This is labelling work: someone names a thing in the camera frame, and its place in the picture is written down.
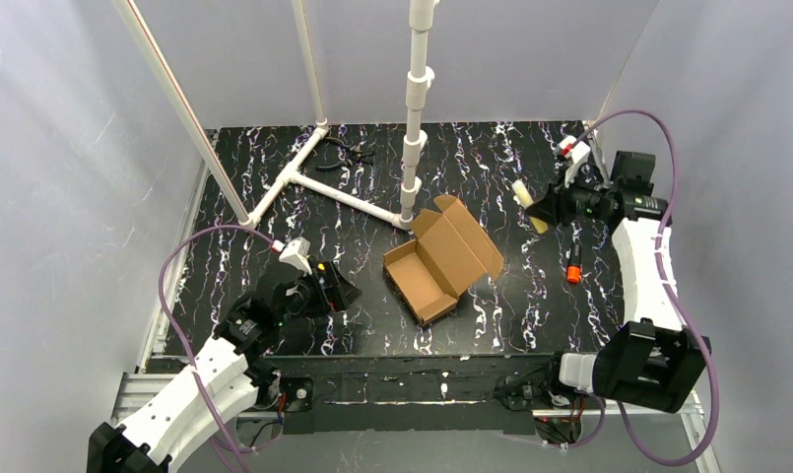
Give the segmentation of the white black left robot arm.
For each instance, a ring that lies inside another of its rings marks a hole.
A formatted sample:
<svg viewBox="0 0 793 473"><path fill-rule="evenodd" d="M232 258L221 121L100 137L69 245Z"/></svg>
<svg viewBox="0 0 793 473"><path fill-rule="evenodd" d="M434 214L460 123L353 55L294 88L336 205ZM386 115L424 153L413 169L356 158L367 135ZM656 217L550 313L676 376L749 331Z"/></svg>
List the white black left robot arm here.
<svg viewBox="0 0 793 473"><path fill-rule="evenodd" d="M311 273L280 270L242 294L189 362L140 409L89 438L90 472L174 472L232 418L286 400L280 369L265 357L281 328L348 309L361 295L332 261Z"/></svg>

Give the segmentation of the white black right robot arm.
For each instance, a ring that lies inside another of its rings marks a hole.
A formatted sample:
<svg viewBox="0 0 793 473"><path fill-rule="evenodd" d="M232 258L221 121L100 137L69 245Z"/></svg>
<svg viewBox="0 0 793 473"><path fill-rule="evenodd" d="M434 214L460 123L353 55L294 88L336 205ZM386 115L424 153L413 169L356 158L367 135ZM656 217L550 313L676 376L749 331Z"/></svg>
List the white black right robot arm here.
<svg viewBox="0 0 793 473"><path fill-rule="evenodd" d="M608 187L575 181L581 162L573 159L539 198L520 180L512 190L540 233L580 217L607 225L620 263L624 321L596 354L555 353L542 387L569 399L596 395L676 413L705 368L698 345L710 341L691 334L669 297L674 278L659 272L671 267L671 229L662 221L667 201L652 195L656 159L617 152Z"/></svg>

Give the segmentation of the white PVC pipe frame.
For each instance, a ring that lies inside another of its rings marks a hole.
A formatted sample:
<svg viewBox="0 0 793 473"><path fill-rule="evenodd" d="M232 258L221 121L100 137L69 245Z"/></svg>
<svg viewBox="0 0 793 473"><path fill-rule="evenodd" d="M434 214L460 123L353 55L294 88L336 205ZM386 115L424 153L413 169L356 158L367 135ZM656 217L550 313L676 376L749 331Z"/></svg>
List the white PVC pipe frame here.
<svg viewBox="0 0 793 473"><path fill-rule="evenodd" d="M410 69L407 74L406 85L407 121L403 138L403 175L400 184L399 210L397 212L390 212L300 172L301 165L313 152L316 145L327 137L327 133L330 131L313 54L309 21L302 1L294 1L292 6L297 27L298 43L315 114L315 127L300 150L285 164L269 189L258 201L256 207L251 211L245 208L241 197L235 191L218 154L214 151L203 126L169 67L165 55L157 44L137 4L134 1L114 1L112 5L123 20L130 35L136 41L140 52L146 58L160 87L194 143L206 168L223 191L225 199L233 209L236 220L241 226L250 229L256 228L274 201L290 185L309 189L333 201L386 222L397 229L408 231L419 225L419 218L415 215L415 207L422 181L418 176L417 167L428 141L428 135L422 129L422 113L426 105L428 90L435 78L434 71L428 66L428 49L434 12L438 5L436 1L412 1L410 3L409 26L411 28L411 43Z"/></svg>

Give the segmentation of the red orange handled tool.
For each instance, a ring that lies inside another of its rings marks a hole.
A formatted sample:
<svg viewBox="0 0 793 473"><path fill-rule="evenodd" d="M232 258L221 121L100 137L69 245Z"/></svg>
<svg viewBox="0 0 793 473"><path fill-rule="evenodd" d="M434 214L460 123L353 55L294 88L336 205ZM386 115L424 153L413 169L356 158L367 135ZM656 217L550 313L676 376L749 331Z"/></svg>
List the red orange handled tool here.
<svg viewBox="0 0 793 473"><path fill-rule="evenodd" d="M570 248L567 260L566 280L570 284L579 284L581 277L581 244L574 242Z"/></svg>

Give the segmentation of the yellow handled tool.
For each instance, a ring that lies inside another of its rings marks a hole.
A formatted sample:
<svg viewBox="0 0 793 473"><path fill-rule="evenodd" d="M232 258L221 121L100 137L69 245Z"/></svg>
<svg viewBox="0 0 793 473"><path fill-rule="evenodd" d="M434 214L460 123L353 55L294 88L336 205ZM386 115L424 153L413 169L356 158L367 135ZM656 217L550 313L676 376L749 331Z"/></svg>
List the yellow handled tool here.
<svg viewBox="0 0 793 473"><path fill-rule="evenodd" d="M529 192L529 190L527 189L526 185L524 184L524 182L522 180L520 180L520 179L515 180L511 184L511 190L513 191L513 193L515 194L516 199L518 200L519 204L521 205L521 207L525 211L527 211L530 207L532 207L532 206L534 206L536 204L535 199L533 198L532 194ZM542 234L546 233L549 230L549 224L548 223L544 222L543 220L541 220L541 219L539 219L537 217L531 216L529 214L527 214L527 216L528 216L528 218L529 218L534 230L539 235L542 235Z"/></svg>

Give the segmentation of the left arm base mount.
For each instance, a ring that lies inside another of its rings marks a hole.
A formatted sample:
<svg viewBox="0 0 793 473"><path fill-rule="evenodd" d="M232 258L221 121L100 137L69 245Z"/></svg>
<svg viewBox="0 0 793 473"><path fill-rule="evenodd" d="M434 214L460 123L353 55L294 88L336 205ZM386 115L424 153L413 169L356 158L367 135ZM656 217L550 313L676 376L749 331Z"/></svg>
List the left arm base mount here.
<svg viewBox="0 0 793 473"><path fill-rule="evenodd" d="M313 407L314 380L281 376L269 387L257 388L240 375L214 395L214 404L225 416L244 412L308 412Z"/></svg>

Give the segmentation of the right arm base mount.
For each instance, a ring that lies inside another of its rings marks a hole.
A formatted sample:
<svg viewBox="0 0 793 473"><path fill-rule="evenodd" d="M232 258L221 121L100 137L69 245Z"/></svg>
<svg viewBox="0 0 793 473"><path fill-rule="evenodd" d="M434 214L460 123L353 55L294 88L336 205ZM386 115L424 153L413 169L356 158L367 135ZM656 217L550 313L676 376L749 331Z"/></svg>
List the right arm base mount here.
<svg viewBox="0 0 793 473"><path fill-rule="evenodd" d="M568 409L573 416L576 409L593 395L561 384L549 368L540 367L499 378L492 398L510 411Z"/></svg>

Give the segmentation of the black pliers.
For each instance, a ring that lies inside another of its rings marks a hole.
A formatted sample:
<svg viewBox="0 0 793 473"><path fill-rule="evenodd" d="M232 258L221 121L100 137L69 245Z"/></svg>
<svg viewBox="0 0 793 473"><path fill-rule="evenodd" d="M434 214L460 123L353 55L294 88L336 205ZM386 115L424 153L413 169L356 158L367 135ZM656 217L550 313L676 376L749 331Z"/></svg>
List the black pliers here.
<svg viewBox="0 0 793 473"><path fill-rule="evenodd" d="M373 165L372 159L376 154L374 146L366 148L362 144L349 145L338 138L330 136L322 138L320 142L337 147L343 151L344 155L336 163L317 166L315 168L317 171L327 172L352 166Z"/></svg>

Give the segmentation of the brown cardboard box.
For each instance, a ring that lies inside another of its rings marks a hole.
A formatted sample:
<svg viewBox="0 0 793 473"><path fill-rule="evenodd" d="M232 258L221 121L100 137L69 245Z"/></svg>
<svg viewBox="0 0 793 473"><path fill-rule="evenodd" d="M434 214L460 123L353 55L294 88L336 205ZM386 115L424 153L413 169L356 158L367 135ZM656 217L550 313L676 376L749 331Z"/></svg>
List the brown cardboard box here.
<svg viewBox="0 0 793 473"><path fill-rule="evenodd" d="M417 323L451 312L480 278L499 277L504 259L489 235L453 195L434 198L411 225L414 238L383 254L386 275Z"/></svg>

